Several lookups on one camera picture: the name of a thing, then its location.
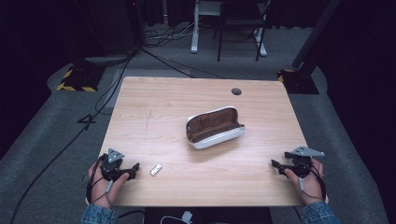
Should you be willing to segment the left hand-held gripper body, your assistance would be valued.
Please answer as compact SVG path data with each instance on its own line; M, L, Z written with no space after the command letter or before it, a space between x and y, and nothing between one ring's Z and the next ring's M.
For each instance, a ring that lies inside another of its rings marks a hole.
M107 181L117 181L123 174L134 172L132 168L121 169L122 158L124 155L117 150L110 148L107 153L104 154L104 160L102 163L102 175Z

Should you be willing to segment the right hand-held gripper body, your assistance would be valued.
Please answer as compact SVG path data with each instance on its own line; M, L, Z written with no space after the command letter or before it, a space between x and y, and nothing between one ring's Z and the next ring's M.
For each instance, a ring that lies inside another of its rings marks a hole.
M300 146L291 152L285 152L284 156L293 163L291 170L297 176L306 177L311 171L312 158L324 157L325 154L310 147Z

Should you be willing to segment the white pencil case brown lining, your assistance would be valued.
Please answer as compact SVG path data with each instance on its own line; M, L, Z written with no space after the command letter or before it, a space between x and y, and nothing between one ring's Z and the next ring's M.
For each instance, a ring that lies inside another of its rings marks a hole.
M186 120L186 135L195 149L204 149L239 137L245 125L238 121L234 106L224 106L212 111L190 116Z

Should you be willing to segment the person's right hand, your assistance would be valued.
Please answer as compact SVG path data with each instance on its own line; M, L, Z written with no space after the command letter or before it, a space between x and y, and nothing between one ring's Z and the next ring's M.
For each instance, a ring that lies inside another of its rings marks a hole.
M294 186L303 205L325 201L322 187L318 180L318 176L323 177L323 165L319 161L313 159L311 168L313 169L313 173L310 173L302 179L299 179L292 170L285 170L286 176Z

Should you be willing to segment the person's left hand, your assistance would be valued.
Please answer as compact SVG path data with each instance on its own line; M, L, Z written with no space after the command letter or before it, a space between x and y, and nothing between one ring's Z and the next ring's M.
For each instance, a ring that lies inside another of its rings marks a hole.
M120 189L127 181L129 175L123 174L117 181L115 181L111 185L109 190L106 190L108 186L108 181L103 178L101 166L102 163L99 162L98 165L93 164L88 170L89 175L93 175L91 203L106 208L111 208L117 200Z

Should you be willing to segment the yellow black striped stand base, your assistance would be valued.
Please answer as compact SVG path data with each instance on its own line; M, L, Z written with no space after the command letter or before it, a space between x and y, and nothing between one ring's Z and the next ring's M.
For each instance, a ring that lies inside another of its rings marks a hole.
M70 66L60 84L58 91L98 91L98 85L106 69L90 65L85 68Z
M288 94L318 94L312 77L302 74L299 70L279 70L277 80L283 83Z

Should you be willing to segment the black slanted stand pole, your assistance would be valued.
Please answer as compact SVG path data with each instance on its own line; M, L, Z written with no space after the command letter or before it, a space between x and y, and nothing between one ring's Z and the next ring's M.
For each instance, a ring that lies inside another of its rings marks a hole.
M311 34L304 42L302 48L298 52L297 56L293 60L291 66L293 68L299 69L304 65L307 60L308 54L310 50L314 47L314 44L318 40L321 32L324 30L326 24L331 19L332 14L337 9L338 5L340 4L341 0L331 0L329 5L326 6L325 10L319 17L315 27L313 28Z

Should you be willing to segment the black chair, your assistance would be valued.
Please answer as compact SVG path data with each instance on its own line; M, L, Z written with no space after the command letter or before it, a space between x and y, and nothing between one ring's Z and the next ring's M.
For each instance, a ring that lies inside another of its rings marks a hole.
M219 21L213 37L219 34L218 58L220 61L223 34L226 29L250 30L250 37L257 47L256 61L261 56L266 16L273 0L222 0L220 4Z

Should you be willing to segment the white desk frame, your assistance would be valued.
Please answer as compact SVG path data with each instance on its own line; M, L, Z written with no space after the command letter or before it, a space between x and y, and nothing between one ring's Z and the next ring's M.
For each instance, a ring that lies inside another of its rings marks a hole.
M194 22L191 39L191 53L198 52L199 34L200 34L200 19L205 16L219 16L220 4L222 0L195 0L194 6ZM255 28L253 30L253 40L255 41L259 54L262 57L267 55L264 44L261 43L262 35L264 34L263 28Z

